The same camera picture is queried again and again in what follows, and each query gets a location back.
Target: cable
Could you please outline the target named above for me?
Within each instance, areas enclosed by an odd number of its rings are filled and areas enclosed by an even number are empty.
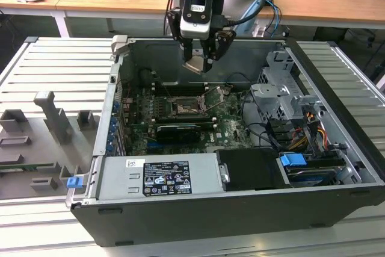
[[[266,2],[266,0],[260,0],[259,6],[254,11],[254,13],[252,13],[251,15],[249,15],[249,16],[243,18],[243,19],[237,20],[237,21],[228,20],[227,23],[224,25],[224,27],[235,26],[235,25],[239,25],[239,24],[248,22],[249,20],[252,20],[263,9],[263,7],[265,6],[265,2]]]
[[[365,64],[365,66],[362,69],[363,72],[368,68],[369,64],[372,62],[373,58],[378,54],[378,52],[383,47],[383,45],[385,45],[385,40],[382,42],[382,44],[380,44],[380,46],[377,48],[377,50],[371,55],[370,59],[368,60],[368,62]]]
[[[258,134],[257,132],[254,132],[250,126],[252,125],[261,125],[260,123],[251,123],[249,125],[247,125],[246,127],[248,128],[248,130],[255,136],[259,137],[260,139],[263,139],[264,141],[267,141],[271,146],[274,147],[274,144],[272,143],[272,141],[270,141],[268,138],[264,137],[262,134]]]
[[[247,81],[251,84],[250,78],[248,78],[247,76],[245,76],[244,73],[242,73],[242,72],[233,72],[231,75],[229,75],[229,76],[226,78],[226,80],[225,80],[225,82],[224,82],[225,85],[227,85],[227,84],[229,83],[229,80],[230,80],[230,78],[231,78],[233,75],[241,75],[241,76],[243,76],[245,79],[247,79]]]
[[[254,11],[251,15],[240,20],[228,20],[224,27],[235,26],[252,20],[263,9],[263,7],[265,6],[265,1],[266,0],[260,0],[259,6],[257,7],[256,11]]]
[[[278,27],[279,27],[279,25],[280,25],[280,23],[281,23],[281,20],[282,20],[282,11],[281,11],[281,8],[279,8],[278,6],[276,6],[277,7],[277,10],[278,10],[278,23],[276,23],[276,26],[275,26],[275,28],[274,28],[274,31],[271,33],[271,37],[273,37],[274,36],[274,33],[277,31],[277,29],[278,29]]]
[[[268,30],[269,30],[270,26],[273,24],[274,19],[276,18],[276,11],[275,11],[275,9],[273,9],[273,12],[274,12],[274,13],[273,13],[273,17],[271,18],[271,21],[270,21],[270,23],[268,24],[268,26],[265,28],[265,32],[268,33],[268,34],[271,34],[271,33],[268,32]]]
[[[274,5],[272,2],[270,2],[269,0],[266,0],[266,2],[267,3],[269,3],[271,6],[272,6],[272,8],[274,9],[274,15],[273,15],[273,17],[274,16],[276,16],[276,18],[277,18],[277,20],[276,20],[276,25],[275,25],[275,27],[274,27],[274,31],[272,32],[272,33],[270,33],[271,34],[271,38],[274,36],[274,33],[275,33],[275,31],[277,30],[277,28],[278,28],[278,26],[279,26],[279,23],[280,23],[280,18],[279,18],[279,13],[278,13],[278,7],[276,6],[276,5]],[[269,28],[270,28],[270,26],[271,26],[271,24],[273,23],[273,21],[274,21],[274,18],[272,19],[272,21],[269,23],[269,25],[268,25],[268,27],[265,29],[265,31],[266,30],[268,30]]]
[[[167,20],[167,12],[171,9],[172,6],[172,0],[167,1],[167,6],[166,6],[166,12],[164,14],[163,18],[163,35],[166,35],[166,20]]]
[[[156,139],[154,138],[150,138],[150,137],[144,137],[144,138],[148,138],[149,140],[152,140],[152,141],[155,141],[156,143],[158,142]]]

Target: black cable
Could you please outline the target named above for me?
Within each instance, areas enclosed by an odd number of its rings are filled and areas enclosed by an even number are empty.
[[[243,76],[245,79],[247,79],[247,81],[251,84],[250,78],[248,78],[244,73],[242,73],[242,72],[233,72],[231,75],[229,75],[229,76],[226,78],[226,80],[225,80],[225,82],[224,82],[225,85],[227,85],[227,84],[229,83],[229,80],[230,80],[230,78],[231,78],[233,75],[241,75],[241,76]]]
[[[273,35],[274,33],[276,33],[277,29],[279,28],[279,25],[281,23],[281,20],[282,20],[282,11],[281,11],[281,8],[279,8],[278,6],[276,6],[277,10],[278,10],[278,23],[277,23],[277,27],[272,31],[271,35]]]
[[[224,25],[224,27],[235,26],[235,25],[239,25],[239,24],[248,22],[249,20],[252,20],[254,17],[257,16],[258,13],[260,13],[260,11],[265,6],[265,3],[266,3],[266,0],[260,0],[259,6],[251,15],[249,15],[245,18],[242,18],[240,20],[228,20],[227,23]]]
[[[13,33],[12,29],[8,26],[8,23],[10,23],[12,25],[12,27],[14,28],[14,30],[17,32],[18,35],[20,35],[21,37],[23,36],[23,34],[19,31],[19,29],[16,27],[16,25],[11,21],[11,19],[9,17],[7,17],[7,14],[5,14],[4,12],[2,12],[0,10],[0,13],[2,15],[5,16],[5,20],[4,20],[4,23],[5,23],[5,27],[7,27],[8,31],[11,33],[12,35],[12,39],[11,39],[11,45],[12,45],[12,49],[16,52],[17,49],[15,48],[15,45],[14,45],[14,41],[16,39],[16,36],[15,34]]]
[[[383,47],[383,45],[385,45],[385,40],[382,42],[382,44],[380,44],[380,46],[377,48],[377,50],[372,54],[368,62],[365,64],[364,68],[362,69],[363,72],[368,68],[369,64],[372,62],[373,58],[378,54],[378,52]]]
[[[271,33],[268,32],[268,30],[269,30],[270,26],[273,24],[274,19],[276,18],[276,10],[274,9],[274,7],[272,7],[272,8],[273,8],[273,18],[271,18],[270,23],[265,28],[265,32],[268,33],[268,34],[271,34]]]
[[[166,12],[164,14],[163,18],[163,35],[166,35],[166,20],[167,20],[167,12],[171,9],[172,6],[172,0],[167,1],[167,6],[166,6]]]
[[[254,132],[254,131],[250,128],[251,125],[261,125],[260,123],[251,123],[251,124],[247,125],[247,128],[248,128],[248,130],[249,130],[253,135],[259,137],[259,139],[263,139],[264,141],[267,141],[270,145],[272,145],[272,146],[274,147],[272,141],[270,141],[268,138],[264,137],[262,134],[258,134],[257,132]]]

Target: yellow wire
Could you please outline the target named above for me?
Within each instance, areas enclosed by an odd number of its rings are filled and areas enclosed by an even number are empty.
[[[296,142],[294,145],[292,145],[291,147],[289,147],[288,149],[289,150],[292,150],[292,149],[295,149],[296,147],[298,146],[301,146],[303,143],[307,142],[307,138],[306,137],[303,137],[300,141]]]

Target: white table leg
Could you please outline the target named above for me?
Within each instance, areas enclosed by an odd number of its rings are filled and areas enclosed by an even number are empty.
[[[72,37],[71,27],[67,23],[66,14],[63,11],[55,11],[52,13],[59,29],[61,37]]]
[[[111,33],[114,33],[115,29],[114,29],[114,24],[112,22],[112,19],[111,18],[106,18],[106,20],[107,20],[108,31],[111,32]]]
[[[255,29],[253,31],[253,37],[263,37],[265,34],[266,27],[270,23],[270,19],[256,19],[255,21]]]

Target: blue latch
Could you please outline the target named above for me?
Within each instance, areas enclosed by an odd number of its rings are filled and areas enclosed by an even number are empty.
[[[281,156],[281,162],[284,166],[306,166],[306,160],[301,153],[286,153]]]
[[[68,189],[79,189],[82,187],[83,187],[83,177],[68,178],[68,181],[67,181]]]

